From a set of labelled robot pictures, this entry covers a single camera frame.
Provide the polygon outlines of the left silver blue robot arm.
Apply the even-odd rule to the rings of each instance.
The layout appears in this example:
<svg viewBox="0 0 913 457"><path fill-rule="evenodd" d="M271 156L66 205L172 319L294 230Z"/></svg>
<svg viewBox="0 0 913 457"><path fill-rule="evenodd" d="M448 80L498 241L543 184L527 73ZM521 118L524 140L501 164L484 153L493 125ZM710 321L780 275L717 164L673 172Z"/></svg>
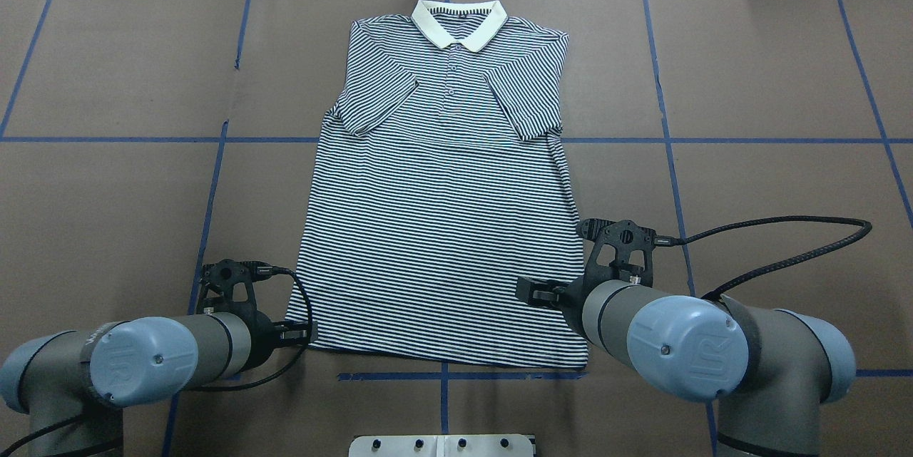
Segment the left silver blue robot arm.
<svg viewBox="0 0 913 457"><path fill-rule="evenodd" d="M123 411L254 369L275 349L305 349L316 324L231 313L141 317L20 344L2 365L2 399L29 434L2 451L29 456L121 456Z"/></svg>

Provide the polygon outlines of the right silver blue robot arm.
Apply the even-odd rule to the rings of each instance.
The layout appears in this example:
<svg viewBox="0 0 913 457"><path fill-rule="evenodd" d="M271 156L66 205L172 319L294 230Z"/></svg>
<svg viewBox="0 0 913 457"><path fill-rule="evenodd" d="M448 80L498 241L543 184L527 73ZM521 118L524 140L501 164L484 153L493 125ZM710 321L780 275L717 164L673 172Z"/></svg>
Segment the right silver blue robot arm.
<svg viewBox="0 0 913 457"><path fill-rule="evenodd" d="M848 395L857 378L839 329L786 309L669 294L637 279L521 278L516 298L559 310L653 388L717 401L720 456L818 456L822 405Z"/></svg>

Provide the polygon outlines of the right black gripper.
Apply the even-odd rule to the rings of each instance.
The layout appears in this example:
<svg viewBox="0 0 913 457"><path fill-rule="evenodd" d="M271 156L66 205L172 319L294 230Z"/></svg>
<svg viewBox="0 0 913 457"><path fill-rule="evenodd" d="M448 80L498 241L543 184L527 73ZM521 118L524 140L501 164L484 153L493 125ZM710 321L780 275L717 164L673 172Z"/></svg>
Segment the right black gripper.
<svg viewBox="0 0 913 457"><path fill-rule="evenodd" d="M583 308L593 288L584 284L564 284L557 279L516 279L516 298L529 307L558 309L568 327L584 333Z"/></svg>

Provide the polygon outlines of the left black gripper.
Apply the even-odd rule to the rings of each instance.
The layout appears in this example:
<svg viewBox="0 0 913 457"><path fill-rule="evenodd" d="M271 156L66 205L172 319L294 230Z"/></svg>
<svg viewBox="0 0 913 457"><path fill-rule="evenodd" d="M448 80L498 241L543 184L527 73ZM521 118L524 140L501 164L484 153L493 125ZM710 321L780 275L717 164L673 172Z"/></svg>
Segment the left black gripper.
<svg viewBox="0 0 913 457"><path fill-rule="evenodd" d="M316 340L315 322L275 322L264 313L247 317L250 350L247 365L263 365L275 349L309 346Z"/></svg>

